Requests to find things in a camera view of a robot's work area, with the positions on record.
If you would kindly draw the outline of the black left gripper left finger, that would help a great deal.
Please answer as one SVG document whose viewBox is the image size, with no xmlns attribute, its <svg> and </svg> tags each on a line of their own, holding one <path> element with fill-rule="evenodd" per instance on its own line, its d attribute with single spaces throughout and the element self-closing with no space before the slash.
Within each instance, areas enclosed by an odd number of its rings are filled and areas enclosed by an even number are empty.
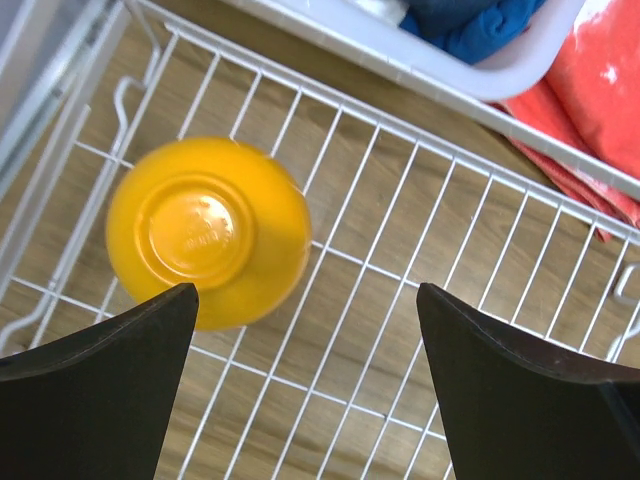
<svg viewBox="0 0 640 480">
<path fill-rule="evenodd" d="M 3 358 L 2 478 L 153 478 L 198 305 L 180 284 Z"/>
</svg>

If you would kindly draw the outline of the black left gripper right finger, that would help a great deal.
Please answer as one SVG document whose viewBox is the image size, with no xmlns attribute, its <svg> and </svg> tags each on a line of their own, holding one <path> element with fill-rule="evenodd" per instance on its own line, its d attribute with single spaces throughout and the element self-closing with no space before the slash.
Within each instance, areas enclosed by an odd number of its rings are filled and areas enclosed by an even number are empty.
<svg viewBox="0 0 640 480">
<path fill-rule="evenodd" d="M 638 478 L 638 369 L 556 346 L 431 283 L 416 304 L 457 478 Z"/>
</svg>

